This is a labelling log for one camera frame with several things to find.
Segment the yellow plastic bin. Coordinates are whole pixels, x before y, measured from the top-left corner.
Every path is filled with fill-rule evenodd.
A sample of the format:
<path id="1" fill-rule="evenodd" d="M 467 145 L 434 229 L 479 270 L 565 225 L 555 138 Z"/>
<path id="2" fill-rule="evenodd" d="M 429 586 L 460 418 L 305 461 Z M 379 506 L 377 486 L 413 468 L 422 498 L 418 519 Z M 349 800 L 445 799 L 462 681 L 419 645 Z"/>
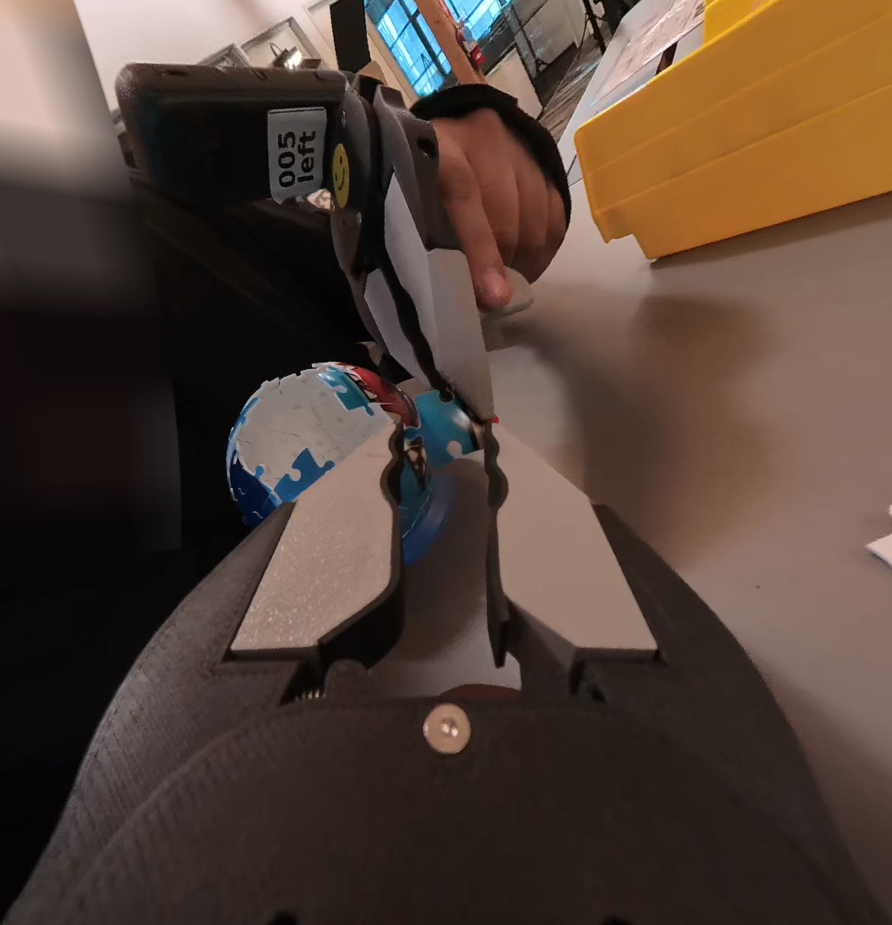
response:
<path id="1" fill-rule="evenodd" d="M 892 1 L 706 2 L 702 45 L 574 135 L 648 259 L 892 191 Z"/>

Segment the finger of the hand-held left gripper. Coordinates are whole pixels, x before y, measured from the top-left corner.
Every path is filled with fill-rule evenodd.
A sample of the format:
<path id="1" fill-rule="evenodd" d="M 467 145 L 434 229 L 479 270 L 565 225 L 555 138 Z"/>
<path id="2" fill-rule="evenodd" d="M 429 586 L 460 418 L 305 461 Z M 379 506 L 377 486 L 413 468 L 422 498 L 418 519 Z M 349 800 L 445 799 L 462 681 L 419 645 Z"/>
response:
<path id="1" fill-rule="evenodd" d="M 365 298 L 385 348 L 392 357 L 415 378 L 441 393 L 447 391 L 447 379 L 440 368 L 440 318 L 438 303 L 433 290 L 433 279 L 428 269 L 418 269 L 410 274 L 408 282 L 417 313 L 417 325 L 429 347 L 431 358 L 417 359 L 417 353 L 398 316 L 394 293 L 382 269 L 374 269 L 367 276 Z"/>
<path id="2" fill-rule="evenodd" d="M 459 250 L 424 244 L 395 177 L 385 198 L 385 246 L 429 350 L 421 361 L 424 375 L 430 382 L 439 375 L 471 417 L 489 423 L 493 387 L 467 260 Z"/>

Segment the blue monster puzzle ball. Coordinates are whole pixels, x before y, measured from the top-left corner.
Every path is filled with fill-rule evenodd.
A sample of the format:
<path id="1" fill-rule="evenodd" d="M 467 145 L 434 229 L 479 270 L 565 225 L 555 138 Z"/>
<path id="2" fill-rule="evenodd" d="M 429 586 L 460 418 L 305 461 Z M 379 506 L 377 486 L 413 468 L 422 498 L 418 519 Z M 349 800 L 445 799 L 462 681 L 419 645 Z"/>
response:
<path id="1" fill-rule="evenodd" d="M 296 502 L 393 421 L 404 429 L 399 517 L 406 564 L 420 560 L 444 530 L 453 461 L 479 450 L 475 424 L 457 399 L 437 390 L 411 395 L 368 367 L 328 362 L 267 381 L 232 427 L 226 475 L 248 527 Z"/>

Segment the person's left hand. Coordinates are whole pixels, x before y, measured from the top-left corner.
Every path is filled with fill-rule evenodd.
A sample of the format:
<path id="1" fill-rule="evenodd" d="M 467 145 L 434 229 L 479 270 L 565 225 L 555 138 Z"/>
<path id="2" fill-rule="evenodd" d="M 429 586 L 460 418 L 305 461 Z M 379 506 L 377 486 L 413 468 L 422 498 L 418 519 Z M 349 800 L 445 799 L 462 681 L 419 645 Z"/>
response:
<path id="1" fill-rule="evenodd" d="M 528 283 L 555 258 L 567 231 L 564 201 L 535 156 L 498 114 L 478 109 L 433 119 L 439 189 L 466 257 L 477 305 L 506 309 L 509 270 Z"/>

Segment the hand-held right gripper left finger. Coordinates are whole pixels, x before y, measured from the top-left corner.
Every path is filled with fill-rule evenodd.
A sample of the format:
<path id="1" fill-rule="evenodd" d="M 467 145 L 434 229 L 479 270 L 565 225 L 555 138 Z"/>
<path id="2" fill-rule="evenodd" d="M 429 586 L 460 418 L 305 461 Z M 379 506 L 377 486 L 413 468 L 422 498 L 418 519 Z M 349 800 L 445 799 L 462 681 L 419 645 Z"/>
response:
<path id="1" fill-rule="evenodd" d="M 233 657 L 371 668 L 392 650 L 405 623 L 402 436 L 387 423 L 291 505 Z"/>

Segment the wooden post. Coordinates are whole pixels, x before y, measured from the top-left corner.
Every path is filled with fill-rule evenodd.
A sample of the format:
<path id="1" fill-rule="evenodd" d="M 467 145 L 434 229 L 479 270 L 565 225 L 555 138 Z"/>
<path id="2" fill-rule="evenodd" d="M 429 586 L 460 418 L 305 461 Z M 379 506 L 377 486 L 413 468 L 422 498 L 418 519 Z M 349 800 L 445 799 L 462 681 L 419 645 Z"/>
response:
<path id="1" fill-rule="evenodd" d="M 417 8 L 446 55 L 456 81 L 460 84 L 486 83 L 459 40 L 456 20 L 445 1 L 417 1 Z"/>

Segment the large window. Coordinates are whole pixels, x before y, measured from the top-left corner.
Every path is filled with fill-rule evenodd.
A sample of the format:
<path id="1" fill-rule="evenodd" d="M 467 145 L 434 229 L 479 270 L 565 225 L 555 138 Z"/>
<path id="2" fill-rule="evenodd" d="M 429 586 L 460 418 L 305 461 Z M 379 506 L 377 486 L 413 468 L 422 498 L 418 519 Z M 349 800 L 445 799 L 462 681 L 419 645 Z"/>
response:
<path id="1" fill-rule="evenodd" d="M 462 28 L 464 37 L 481 44 L 508 2 L 446 1 L 441 5 Z M 456 83 L 452 65 L 416 1 L 366 1 L 364 9 L 418 96 Z"/>

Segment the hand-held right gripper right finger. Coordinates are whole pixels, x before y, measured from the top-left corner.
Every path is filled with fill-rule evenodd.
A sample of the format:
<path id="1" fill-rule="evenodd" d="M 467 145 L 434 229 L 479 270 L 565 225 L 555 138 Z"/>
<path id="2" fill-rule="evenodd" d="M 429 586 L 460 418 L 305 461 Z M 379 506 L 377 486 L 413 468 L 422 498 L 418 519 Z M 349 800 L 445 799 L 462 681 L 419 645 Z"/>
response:
<path id="1" fill-rule="evenodd" d="M 590 498 L 501 424 L 483 433 L 486 624 L 498 666 L 524 642 L 563 669 L 658 652 Z"/>

